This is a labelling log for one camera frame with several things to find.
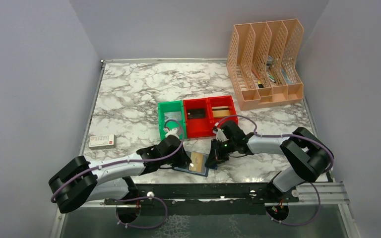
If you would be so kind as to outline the red double bin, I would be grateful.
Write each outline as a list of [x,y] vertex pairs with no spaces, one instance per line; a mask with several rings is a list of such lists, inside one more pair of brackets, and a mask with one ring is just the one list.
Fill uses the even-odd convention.
[[[231,115],[236,114],[233,98],[227,96],[215,96],[199,99],[183,100],[185,121],[187,129],[187,138],[210,137],[214,133],[213,127],[223,118],[214,118],[212,107],[229,107]],[[202,119],[188,119],[187,110],[190,109],[205,109],[206,117]]]

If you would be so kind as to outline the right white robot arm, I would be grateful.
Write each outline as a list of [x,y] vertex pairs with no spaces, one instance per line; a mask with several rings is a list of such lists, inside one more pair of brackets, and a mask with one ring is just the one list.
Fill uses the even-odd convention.
[[217,123],[213,132],[216,138],[211,141],[205,162],[208,168],[228,161],[235,152],[243,156],[276,154],[286,157],[290,166],[267,184],[266,195],[274,202],[280,201],[286,192],[304,182],[315,182],[333,166],[333,153],[304,127],[282,135],[246,134],[236,122],[227,120]]

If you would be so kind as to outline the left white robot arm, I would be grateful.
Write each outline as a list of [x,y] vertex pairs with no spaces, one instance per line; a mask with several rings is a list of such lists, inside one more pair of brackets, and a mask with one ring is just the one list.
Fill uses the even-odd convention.
[[163,165],[188,166],[183,141],[169,135],[159,144],[109,161],[88,161],[77,156],[53,175],[48,184],[51,202],[62,214],[72,212],[87,201],[118,197],[123,203],[135,200],[136,190],[127,177],[140,176],[159,170]]

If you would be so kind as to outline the navy blue card holder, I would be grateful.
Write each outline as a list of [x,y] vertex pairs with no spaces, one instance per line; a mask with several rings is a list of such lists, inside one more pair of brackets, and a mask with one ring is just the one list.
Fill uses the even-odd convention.
[[209,168],[205,166],[208,154],[191,151],[186,151],[186,154],[191,159],[191,163],[185,166],[173,167],[173,170],[208,177]]

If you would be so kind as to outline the peach desk file organizer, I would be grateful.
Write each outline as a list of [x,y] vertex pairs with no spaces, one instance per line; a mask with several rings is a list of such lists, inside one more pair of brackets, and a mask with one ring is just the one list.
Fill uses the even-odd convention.
[[296,59],[304,34],[298,19],[233,26],[226,68],[242,111],[300,103]]

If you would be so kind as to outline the green plastic bin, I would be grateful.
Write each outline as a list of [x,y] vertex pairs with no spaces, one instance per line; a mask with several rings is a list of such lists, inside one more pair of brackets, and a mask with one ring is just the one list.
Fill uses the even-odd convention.
[[[176,121],[171,119],[164,122],[165,112],[177,112],[177,111],[182,113],[182,121]],[[175,127],[179,127],[178,124],[180,124],[183,130],[182,135],[180,136],[180,139],[187,138],[185,112],[184,112],[184,105],[182,100],[158,103],[158,122],[159,122],[159,134],[160,134],[161,140],[165,138],[165,134],[166,134],[164,130],[165,125],[169,129],[173,129]]]

